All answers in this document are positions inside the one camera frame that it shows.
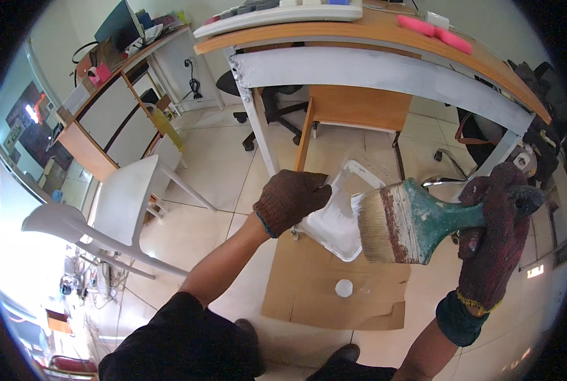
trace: brown knit glove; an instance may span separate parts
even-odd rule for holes
[[[253,209],[272,238],[279,237],[312,211],[322,209],[332,195],[323,173],[282,170],[262,189]]]
[[[457,298],[482,313],[490,312],[504,298],[506,285],[516,268],[527,233],[529,217],[516,217],[514,197],[508,189],[525,185],[514,164],[501,163],[491,177],[470,181],[459,197],[462,205],[484,202],[486,227],[466,231],[459,242],[459,258],[463,260]]]

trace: keyboard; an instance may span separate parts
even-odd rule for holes
[[[213,15],[194,32],[211,37],[261,25],[296,21],[353,21],[362,18],[362,0],[247,0]]]

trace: white plastic chair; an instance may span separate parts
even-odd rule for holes
[[[208,209],[216,210],[193,188],[186,185],[175,172],[162,164],[155,155],[120,168],[105,179],[99,194],[93,227],[87,225],[78,209],[70,205],[50,203],[36,208],[23,221],[21,230],[43,232],[63,238],[105,262],[146,278],[154,279],[155,277],[107,255],[102,255],[99,249],[119,251],[155,268],[186,276],[188,271],[151,257],[142,252],[140,248],[140,232],[144,211],[148,208],[148,201],[152,193],[151,183],[160,171]],[[91,243],[80,241],[84,234],[93,239]]]

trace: glove cuff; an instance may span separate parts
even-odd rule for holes
[[[495,303],[495,305],[493,307],[491,307],[490,309],[486,309],[485,306],[479,302],[479,301],[475,301],[473,299],[470,299],[468,297],[464,297],[460,292],[459,289],[457,289],[457,299],[459,299],[459,301],[461,301],[461,303],[463,305],[465,305],[466,307],[474,307],[476,309],[478,309],[478,311],[480,313],[489,313],[491,311],[493,311],[494,309],[496,309],[498,307],[498,305],[500,305],[503,301],[503,299],[501,299],[500,301],[498,301],[497,303]]]
[[[262,217],[260,216],[260,213],[258,212],[258,210],[254,210],[256,212],[256,216],[258,217],[258,219],[260,220],[260,222],[262,223],[262,225],[264,226],[264,229],[266,230],[267,234],[269,236],[271,236],[271,238],[277,238],[275,236],[275,234],[273,234],[273,232],[271,231],[271,229],[266,225],[266,223],[264,222],[264,219],[262,219]]]
[[[457,298],[455,290],[448,293],[436,307],[438,328],[451,343],[460,347],[467,347],[478,339],[480,329],[488,317],[488,313],[480,317],[472,315]]]

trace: paint tray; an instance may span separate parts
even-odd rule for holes
[[[314,211],[300,229],[344,262],[360,255],[362,243],[357,219],[351,210],[351,196],[398,182],[376,160],[364,151],[352,149],[343,159],[339,171],[325,181],[332,196],[324,208]]]

